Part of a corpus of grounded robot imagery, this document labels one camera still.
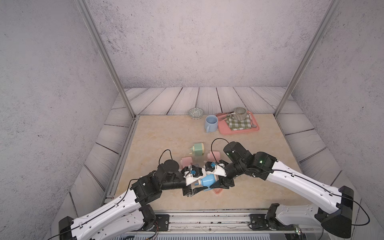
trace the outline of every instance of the wire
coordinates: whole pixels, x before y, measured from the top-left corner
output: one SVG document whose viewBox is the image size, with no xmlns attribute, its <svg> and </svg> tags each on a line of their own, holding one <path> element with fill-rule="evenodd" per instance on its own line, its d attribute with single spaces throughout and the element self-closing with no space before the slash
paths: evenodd
<svg viewBox="0 0 384 240">
<path fill-rule="evenodd" d="M 301 230 L 301 228 L 299 228 L 299 231 L 300 231 L 299 238 L 300 240 L 303 240 L 303 231 Z"/>
<path fill-rule="evenodd" d="M 154 223 L 156 225 L 156 231 L 154 232 L 155 234 L 150 236 L 149 238 L 146 238 L 145 240 L 151 240 L 156 234 L 159 235 L 159 226 L 157 225 L 157 222 Z"/>
<path fill-rule="evenodd" d="M 164 150 L 164 152 L 160 155 L 160 158 L 159 158 L 159 165 L 160 165 L 160 159 L 161 159 L 161 157 L 163 156 L 163 154 L 164 154 L 166 151 L 169 151 L 170 158 L 173 160 L 173 158 L 172 158 L 172 153 L 170 152 L 169 149 L 166 149 L 166 150 Z"/>
<path fill-rule="evenodd" d="M 323 228 L 323 230 L 321 231 L 321 235 L 320 235 L 320 237 L 319 237 L 318 240 L 320 240 L 320 239 L 323 237 L 323 234 L 324 234 L 324 228 Z"/>
<path fill-rule="evenodd" d="M 270 171 L 265 171 L 265 172 L 263 172 L 263 173 L 273 172 L 273 171 L 286 172 L 286 173 L 289 173 L 289 174 L 291 174 L 291 175 L 293 176 L 293 173 L 291 173 L 291 172 L 287 172 L 287 171 L 285 171 L 285 170 L 279 170 L 279 169 L 272 169 L 272 170 L 270 170 Z M 299 176 L 299 175 L 294 175 L 294 176 L 295 176 L 295 177 L 299 177 L 299 178 L 301 178 L 301 179 L 304 179 L 304 180 L 306 180 L 306 181 L 309 181 L 310 183 L 312 183 L 312 184 L 314 184 L 314 185 L 316 185 L 316 186 L 318 186 L 318 187 L 324 189 L 324 191 L 328 192 L 329 194 L 332 194 L 332 195 L 337 196 L 337 197 L 342 197 L 342 198 L 345 198 L 345 199 L 349 199 L 349 200 L 353 201 L 354 203 L 356 203 L 356 204 L 361 208 L 361 210 L 363 210 L 363 212 L 365 213 L 365 215 L 367 215 L 368 221 L 367 221 L 366 223 L 364 223 L 364 224 L 352 224 L 352 226 L 365 226 L 365 225 L 367 225 L 368 223 L 371 222 L 371 219 L 370 219 L 369 215 L 367 214 L 367 212 L 366 212 L 366 211 L 364 210 L 364 208 L 363 208 L 358 202 L 356 202 L 355 200 L 353 200 L 353 199 L 351 199 L 351 198 L 348 198 L 348 197 L 345 197 L 345 196 L 341 196 L 341 195 L 334 194 L 333 192 L 329 191 L 328 189 L 323 188 L 323 187 L 320 186 L 319 184 L 314 183 L 314 182 L 312 182 L 311 180 L 306 179 L 305 177 L 302 177 L 302 176 Z"/>
<path fill-rule="evenodd" d="M 218 140 L 218 139 L 225 140 L 225 141 L 228 143 L 228 145 L 231 147 L 232 150 L 233 150 L 233 148 L 232 148 L 232 146 L 229 144 L 228 140 L 226 140 L 226 139 L 224 139 L 224 138 L 221 138 L 221 137 L 214 139 L 214 140 L 212 141 L 212 144 L 211 144 L 211 152 L 212 152 L 212 155 L 214 156 L 215 164 L 218 165 L 218 166 L 220 166 L 220 167 L 222 167 L 224 170 L 227 170 L 225 167 L 219 165 L 219 163 L 217 162 L 216 157 L 215 157 L 215 155 L 214 155 L 214 152 L 213 152 L 213 150 L 212 150 L 212 146 L 213 146 L 214 142 L 215 142 L 216 140 Z"/>
<path fill-rule="evenodd" d="M 123 238 L 123 240 L 127 240 L 127 239 L 130 239 L 130 238 L 135 238 L 135 236 L 126 236 L 125 238 Z"/>
<path fill-rule="evenodd" d="M 95 217 L 89 219 L 88 221 L 86 221 L 86 222 L 83 223 L 82 225 L 87 224 L 88 222 L 92 221 L 93 219 L 95 219 L 96 217 L 100 216 L 101 214 L 104 214 L 104 213 L 106 213 L 107 211 L 111 210 L 112 208 L 115 207 L 115 205 L 119 205 L 119 203 L 120 203 L 120 202 L 125 198 L 125 196 L 127 195 L 127 192 L 128 192 L 128 190 L 129 190 L 129 185 L 131 184 L 131 181 L 132 181 L 132 180 L 139 180 L 139 179 L 131 179 L 131 180 L 129 181 L 128 188 L 127 188 L 127 190 L 126 190 L 124 196 L 122 197 L 122 199 L 120 199 L 120 201 L 117 202 L 117 204 L 114 204 L 113 206 L 111 206 L 111 207 L 108 208 L 107 210 L 105 210 L 105 211 L 103 211 L 102 213 L 96 215 Z M 48 238 L 47 240 L 52 239 L 52 238 L 57 237 L 57 236 L 60 236 L 60 235 L 63 235 L 63 234 L 65 234 L 65 233 L 70 232 L 70 231 L 72 231 L 72 230 L 74 230 L 74 229 L 76 229 L 76 228 L 79 228 L 79 227 L 80 227 L 80 225 L 78 225 L 78 226 L 76 226 L 76 227 L 74 227 L 74 228 L 72 228 L 72 229 L 69 229 L 69 230 L 67 230 L 67 231 L 65 231 L 65 232 L 59 233 L 59 234 L 57 234 L 57 235 L 55 235 L 55 236 L 52 236 L 52 237 Z"/>
</svg>

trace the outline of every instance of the spoon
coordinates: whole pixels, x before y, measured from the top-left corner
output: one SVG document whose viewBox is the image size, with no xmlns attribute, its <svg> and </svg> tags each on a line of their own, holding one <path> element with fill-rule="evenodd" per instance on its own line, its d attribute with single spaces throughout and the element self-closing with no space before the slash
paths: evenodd
<svg viewBox="0 0 384 240">
<path fill-rule="evenodd" d="M 253 121 L 252 121 L 252 117 L 251 117 L 251 114 L 250 114 L 250 113 L 248 113 L 248 115 L 249 115 L 249 119 L 251 120 L 251 127 L 257 127 L 255 124 L 253 124 Z"/>
</svg>

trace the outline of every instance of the black motor joint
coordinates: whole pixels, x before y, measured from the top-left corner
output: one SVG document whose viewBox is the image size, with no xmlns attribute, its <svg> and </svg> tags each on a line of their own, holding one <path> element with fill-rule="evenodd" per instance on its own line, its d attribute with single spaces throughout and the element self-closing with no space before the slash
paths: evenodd
<svg viewBox="0 0 384 240">
<path fill-rule="evenodd" d="M 265 180 L 277 161 L 275 157 L 265 152 L 251 154 L 238 142 L 230 142 L 224 147 L 224 152 L 232 163 L 225 165 L 227 178 L 246 174 Z"/>
</svg>

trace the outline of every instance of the striped mug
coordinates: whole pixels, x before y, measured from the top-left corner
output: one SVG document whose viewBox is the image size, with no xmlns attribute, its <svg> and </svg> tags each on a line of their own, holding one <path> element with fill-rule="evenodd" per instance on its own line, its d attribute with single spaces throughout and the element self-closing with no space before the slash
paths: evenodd
<svg viewBox="0 0 384 240">
<path fill-rule="evenodd" d="M 247 110 L 245 108 L 235 108 L 233 113 L 230 114 L 231 118 L 237 121 L 243 121 L 247 117 Z"/>
</svg>

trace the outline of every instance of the black mount bracket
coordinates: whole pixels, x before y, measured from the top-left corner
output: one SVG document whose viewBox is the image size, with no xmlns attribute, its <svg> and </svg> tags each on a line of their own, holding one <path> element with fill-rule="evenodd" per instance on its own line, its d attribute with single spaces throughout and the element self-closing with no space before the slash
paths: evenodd
<svg viewBox="0 0 384 240">
<path fill-rule="evenodd" d="M 283 225 L 276 219 L 276 209 L 279 204 L 271 204 L 267 214 L 250 214 L 251 222 L 249 228 L 255 231 L 262 230 L 295 230 L 293 225 Z"/>
<path fill-rule="evenodd" d="M 159 226 L 159 232 L 168 231 L 169 227 L 169 214 L 156 214 L 156 222 Z"/>
</svg>

